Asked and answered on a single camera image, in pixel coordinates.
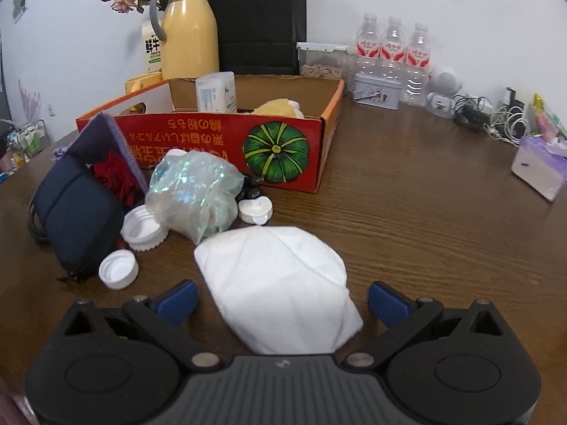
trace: white plastic bottle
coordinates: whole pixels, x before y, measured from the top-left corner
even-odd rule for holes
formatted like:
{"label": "white plastic bottle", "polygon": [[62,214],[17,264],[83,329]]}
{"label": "white plastic bottle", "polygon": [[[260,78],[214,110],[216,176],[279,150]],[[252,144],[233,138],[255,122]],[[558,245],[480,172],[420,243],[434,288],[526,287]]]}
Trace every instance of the white plastic bottle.
{"label": "white plastic bottle", "polygon": [[376,14],[364,13],[364,21],[356,35],[357,59],[355,72],[376,75],[379,67],[380,35]]}
{"label": "white plastic bottle", "polygon": [[379,73],[388,80],[403,81],[405,41],[402,39],[402,20],[388,19],[388,28],[382,36]]}
{"label": "white plastic bottle", "polygon": [[425,106],[425,87],[429,78],[431,47],[427,26],[416,22],[416,30],[408,40],[406,55],[406,82],[402,101],[416,107]]}

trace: ribbed gray panel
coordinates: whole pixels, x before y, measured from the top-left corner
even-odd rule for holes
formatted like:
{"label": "ribbed gray panel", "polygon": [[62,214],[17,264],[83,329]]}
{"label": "ribbed gray panel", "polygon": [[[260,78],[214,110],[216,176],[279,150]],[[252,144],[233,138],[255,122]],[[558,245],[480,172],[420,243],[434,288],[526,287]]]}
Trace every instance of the ribbed gray panel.
{"label": "ribbed gray panel", "polygon": [[372,375],[330,356],[237,356],[222,372],[190,378],[148,425],[418,425]]}

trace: red fabric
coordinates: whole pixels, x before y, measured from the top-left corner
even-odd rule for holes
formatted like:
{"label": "red fabric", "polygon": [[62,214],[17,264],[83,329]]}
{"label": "red fabric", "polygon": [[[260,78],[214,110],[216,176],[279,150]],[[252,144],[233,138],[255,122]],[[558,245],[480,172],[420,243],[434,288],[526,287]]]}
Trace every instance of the red fabric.
{"label": "red fabric", "polygon": [[104,163],[92,166],[95,178],[106,188],[112,190],[117,198],[126,206],[132,208],[140,193],[140,186],[124,158],[114,152],[108,153]]}

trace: blue gripper pad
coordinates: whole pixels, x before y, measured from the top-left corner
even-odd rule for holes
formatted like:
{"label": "blue gripper pad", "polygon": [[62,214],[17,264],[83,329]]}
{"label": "blue gripper pad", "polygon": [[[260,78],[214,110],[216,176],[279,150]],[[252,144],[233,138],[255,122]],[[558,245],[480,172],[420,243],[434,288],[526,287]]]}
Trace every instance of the blue gripper pad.
{"label": "blue gripper pad", "polygon": [[389,329],[410,316],[417,309],[417,304],[396,289],[376,281],[368,291],[368,307]]}
{"label": "blue gripper pad", "polygon": [[183,280],[150,302],[150,309],[172,326],[180,326],[199,304],[197,285]]}

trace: bottle label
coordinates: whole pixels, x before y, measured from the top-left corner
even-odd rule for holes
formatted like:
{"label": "bottle label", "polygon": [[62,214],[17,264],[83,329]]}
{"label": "bottle label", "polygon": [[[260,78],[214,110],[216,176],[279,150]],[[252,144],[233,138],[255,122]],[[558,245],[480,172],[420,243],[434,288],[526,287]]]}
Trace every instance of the bottle label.
{"label": "bottle label", "polygon": [[409,49],[406,63],[410,66],[425,68],[429,65],[429,53],[421,49]]}
{"label": "bottle label", "polygon": [[382,59],[402,62],[405,56],[404,45],[395,41],[387,41],[382,45]]}
{"label": "bottle label", "polygon": [[380,44],[375,40],[360,38],[357,42],[357,50],[359,56],[377,58],[380,54]]}

